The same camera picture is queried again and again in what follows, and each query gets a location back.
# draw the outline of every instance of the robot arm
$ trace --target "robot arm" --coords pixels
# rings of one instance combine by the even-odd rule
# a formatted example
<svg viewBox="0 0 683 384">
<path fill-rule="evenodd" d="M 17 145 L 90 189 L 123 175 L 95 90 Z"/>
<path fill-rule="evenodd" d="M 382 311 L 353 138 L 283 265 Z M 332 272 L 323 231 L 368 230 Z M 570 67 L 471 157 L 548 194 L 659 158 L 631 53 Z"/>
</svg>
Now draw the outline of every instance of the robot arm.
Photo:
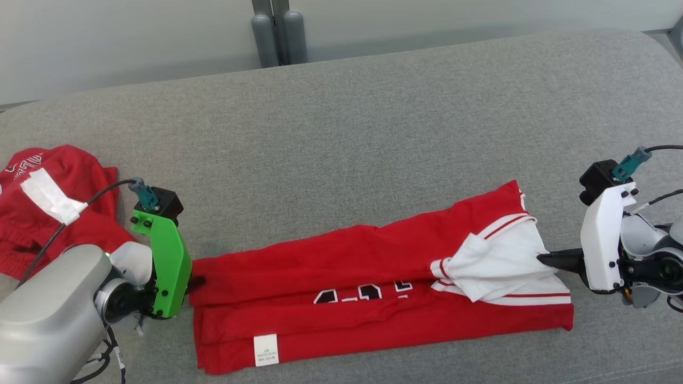
<svg viewBox="0 0 683 384">
<path fill-rule="evenodd" d="M 578 273 L 594 293 L 619 292 L 635 308 L 650 306 L 662 293 L 671 306 L 671 300 L 683 303 L 683 219 L 655 228 L 641 215 L 624 212 L 638 193 L 630 176 L 650 156 L 640 147 L 620 164 L 594 163 L 580 179 L 586 188 L 581 201 L 589 206 L 581 248 L 538 256 L 546 265 Z"/>
<path fill-rule="evenodd" d="M 178 314 L 191 272 L 177 229 L 182 205 L 141 179 L 131 190 L 140 199 L 133 231 L 152 247 L 125 243 L 111 255 L 95 245 L 70 248 L 0 303 L 0 383 L 71 383 L 107 327 L 132 331 L 144 316 Z"/>
</svg>

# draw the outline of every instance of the wire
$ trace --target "wire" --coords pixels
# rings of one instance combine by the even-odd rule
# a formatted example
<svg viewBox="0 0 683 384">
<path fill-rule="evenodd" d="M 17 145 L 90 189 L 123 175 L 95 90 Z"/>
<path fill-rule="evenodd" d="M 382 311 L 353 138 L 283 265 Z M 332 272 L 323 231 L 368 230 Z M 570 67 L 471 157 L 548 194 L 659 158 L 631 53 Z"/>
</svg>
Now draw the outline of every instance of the wire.
<svg viewBox="0 0 683 384">
<path fill-rule="evenodd" d="M 109 338 L 111 339 L 111 347 L 114 350 L 114 353 L 119 353 L 119 343 L 116 341 L 116 337 L 114 336 L 114 330 L 110 326 L 107 325 L 107 333 L 109 334 Z M 120 356 L 115 356 L 115 358 L 119 361 L 119 367 L 121 368 L 121 384 L 126 384 L 126 367 L 123 366 L 123 358 Z"/>
<path fill-rule="evenodd" d="M 645 152 L 652 152 L 652 151 L 658 151 L 658 150 L 683 150 L 683 146 L 676 146 L 676 145 L 654 146 L 654 147 L 646 148 Z"/>
<path fill-rule="evenodd" d="M 123 185 L 123 184 L 132 184 L 132 183 L 134 183 L 134 182 L 135 182 L 135 180 L 125 179 L 125 180 L 117 181 L 117 182 L 115 182 L 115 183 L 113 183 L 113 184 L 111 184 L 111 185 L 108 185 L 108 186 L 105 187 L 103 190 L 97 192 L 97 193 L 95 194 L 95 196 L 93 196 L 90 200 L 88 200 L 88 201 L 86 202 L 86 204 L 89 206 L 89 205 L 92 204 L 95 200 L 97 200 L 100 196 L 104 195 L 105 193 L 111 191 L 112 189 L 114 189 L 114 188 L 116 188 L 116 187 L 118 187 L 118 186 L 120 186 L 120 185 Z M 66 228 L 66 224 L 63 223 L 63 224 L 61 224 L 61 225 L 59 226 L 59 228 L 57 228 L 57 230 L 56 230 L 55 233 L 52 235 L 52 237 L 50 237 L 50 239 L 47 240 L 47 243 L 45 243 L 45 246 L 40 250 L 40 252 L 38 252 L 38 255 L 36 256 L 36 258 L 34 258 L 33 261 L 31 262 L 31 265 L 29 265 L 29 268 L 28 268 L 28 269 L 26 270 L 26 272 L 24 273 L 24 276 L 21 278 L 21 280 L 19 280 L 19 283 L 16 285 L 15 290 L 16 290 L 17 288 L 21 287 L 22 285 L 24 285 L 24 283 L 25 283 L 26 281 L 28 281 L 28 279 L 31 277 L 31 273 L 33 272 L 33 270 L 37 267 L 37 265 L 38 265 L 38 263 L 41 261 L 41 259 L 43 259 L 43 257 L 45 256 L 45 252 L 47 251 L 47 249 L 50 247 L 50 245 L 52 245 L 52 243 L 55 242 L 55 239 L 57 238 L 57 236 L 59 236 L 59 234 L 61 233 L 61 231 L 64 230 L 64 228 Z"/>
<path fill-rule="evenodd" d="M 649 201 L 648 204 L 652 205 L 654 203 L 659 203 L 664 199 L 668 199 L 671 196 L 680 195 L 681 193 L 683 193 L 683 189 L 676 189 L 674 192 L 667 193 L 666 195 L 661 195 L 660 197 L 657 197 L 656 199 Z"/>
<path fill-rule="evenodd" d="M 676 305 L 674 305 L 674 304 L 671 302 L 671 296 L 667 297 L 667 304 L 669 304 L 669 307 L 671 307 L 671 309 L 673 309 L 674 311 L 676 311 L 676 312 L 678 312 L 678 313 L 680 313 L 680 314 L 683 314 L 683 309 L 680 308 L 680 307 L 678 307 L 678 306 L 676 306 Z"/>
<path fill-rule="evenodd" d="M 104 372 L 104 370 L 107 369 L 107 367 L 109 366 L 109 362 L 111 361 L 111 359 L 109 358 L 109 355 L 102 356 L 102 360 L 104 361 L 104 364 L 102 364 L 101 367 L 97 368 L 97 371 L 95 371 L 91 374 L 88 374 L 87 376 L 83 376 L 80 379 L 72 380 L 71 384 L 83 384 L 86 381 L 89 381 L 89 380 L 94 379 L 95 377 L 99 376 L 102 372 Z"/>
</svg>

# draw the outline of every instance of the jersey number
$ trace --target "jersey number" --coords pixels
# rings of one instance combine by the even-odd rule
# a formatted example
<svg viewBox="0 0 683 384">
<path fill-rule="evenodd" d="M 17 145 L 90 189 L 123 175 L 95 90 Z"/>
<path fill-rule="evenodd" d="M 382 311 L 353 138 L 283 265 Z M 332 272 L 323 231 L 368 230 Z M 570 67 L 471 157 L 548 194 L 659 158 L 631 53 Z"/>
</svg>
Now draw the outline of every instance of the jersey number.
<svg viewBox="0 0 683 384">
<path fill-rule="evenodd" d="M 394 282 L 394 288 L 396 289 L 396 292 L 404 292 L 407 290 L 413 289 L 413 285 L 411 283 L 404 283 L 404 282 Z M 399 297 L 408 297 L 407 294 L 404 294 Z M 341 301 L 358 301 L 360 300 L 375 300 L 375 299 L 381 299 L 382 298 L 382 288 L 375 284 L 363 284 L 362 286 L 358 286 L 358 297 L 349 297 L 347 299 L 342 299 Z M 337 290 L 336 289 L 327 289 L 327 290 L 321 290 L 318 293 L 318 296 L 316 299 L 313 301 L 314 304 L 321 304 L 321 303 L 337 303 L 339 302 L 339 297 L 337 296 Z"/>
</svg>

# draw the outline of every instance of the white zip tie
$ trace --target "white zip tie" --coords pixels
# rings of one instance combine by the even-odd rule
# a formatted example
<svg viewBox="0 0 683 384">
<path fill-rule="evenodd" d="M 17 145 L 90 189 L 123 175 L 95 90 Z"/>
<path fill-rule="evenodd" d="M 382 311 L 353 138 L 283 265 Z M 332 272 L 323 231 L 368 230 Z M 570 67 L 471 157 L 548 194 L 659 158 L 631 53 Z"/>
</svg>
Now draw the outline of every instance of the white zip tie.
<svg viewBox="0 0 683 384">
<path fill-rule="evenodd" d="M 118 346 L 114 347 L 114 355 L 116 355 L 116 360 L 119 362 L 119 368 L 124 369 L 126 364 L 124 364 L 124 356 L 121 354 L 121 350 Z"/>
<path fill-rule="evenodd" d="M 635 214 L 637 214 L 638 212 L 642 211 L 643 209 L 645 209 L 645 208 L 647 208 L 647 207 L 649 207 L 649 206 L 650 206 L 650 203 L 645 203 L 645 204 L 641 205 L 640 207 L 638 207 L 638 208 L 632 210 L 632 211 L 630 212 L 630 214 L 635 215 Z"/>
<path fill-rule="evenodd" d="M 83 366 L 83 368 L 81 368 L 81 370 L 84 370 L 84 369 L 86 369 L 86 368 L 88 368 L 88 367 L 92 367 L 92 366 L 94 366 L 95 364 L 99 364 L 99 363 L 101 363 L 101 362 L 102 362 L 102 360 L 93 360 L 93 361 L 91 361 L 91 362 L 89 362 L 89 363 L 85 363 L 85 365 Z"/>
</svg>

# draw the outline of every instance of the red stripe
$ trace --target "red stripe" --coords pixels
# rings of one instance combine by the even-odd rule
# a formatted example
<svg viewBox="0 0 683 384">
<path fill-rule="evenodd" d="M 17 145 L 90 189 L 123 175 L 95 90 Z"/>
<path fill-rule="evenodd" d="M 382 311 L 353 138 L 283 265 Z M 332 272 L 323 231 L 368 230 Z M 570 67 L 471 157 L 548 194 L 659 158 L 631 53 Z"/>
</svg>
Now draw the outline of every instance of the red stripe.
<svg viewBox="0 0 683 384">
<path fill-rule="evenodd" d="M 508 221 L 507 223 L 505 223 L 505 224 L 501 225 L 500 227 L 498 227 L 498 229 L 496 229 L 495 231 L 489 233 L 484 239 L 490 238 L 491 236 L 493 236 L 494 234 L 496 234 L 497 232 L 499 232 L 499 231 L 502 230 L 503 228 L 505 228 L 505 227 L 507 227 L 508 225 L 514 223 L 515 221 L 518 221 L 519 219 L 524 219 L 525 217 L 531 217 L 531 216 L 525 215 L 525 216 L 515 217 L 514 219 L 512 219 L 512 220 Z"/>
<path fill-rule="evenodd" d="M 570 296 L 568 293 L 530 293 L 530 294 L 507 294 L 505 297 L 553 297 Z"/>
<path fill-rule="evenodd" d="M 446 270 L 443 268 L 443 261 L 446 259 L 441 259 L 441 262 L 438 264 L 438 267 L 441 269 L 441 274 L 443 274 L 443 277 L 448 277 L 446 274 Z"/>
</svg>

